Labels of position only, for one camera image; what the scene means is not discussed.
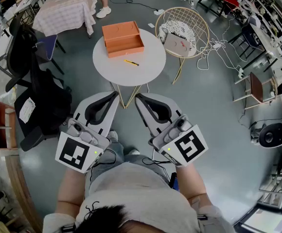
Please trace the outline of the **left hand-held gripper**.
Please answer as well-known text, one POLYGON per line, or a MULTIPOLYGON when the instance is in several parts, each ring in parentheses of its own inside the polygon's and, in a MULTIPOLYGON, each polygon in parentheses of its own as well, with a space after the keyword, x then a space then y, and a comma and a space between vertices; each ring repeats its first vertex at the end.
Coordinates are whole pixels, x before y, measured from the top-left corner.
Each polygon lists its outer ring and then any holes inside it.
POLYGON ((82 100, 68 121, 67 131, 60 133, 55 160, 80 173, 87 173, 110 144, 106 137, 118 105, 117 91, 97 93, 82 100))

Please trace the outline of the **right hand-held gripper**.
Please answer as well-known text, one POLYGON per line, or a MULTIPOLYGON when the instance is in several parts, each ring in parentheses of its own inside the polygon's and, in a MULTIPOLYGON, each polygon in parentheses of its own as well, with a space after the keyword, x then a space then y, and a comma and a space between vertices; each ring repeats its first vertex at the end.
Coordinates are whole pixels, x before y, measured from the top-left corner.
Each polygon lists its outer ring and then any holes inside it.
POLYGON ((135 104, 146 127, 155 136, 153 147, 175 166, 187 166, 209 149, 198 125, 190 123, 172 99, 138 93, 135 104))

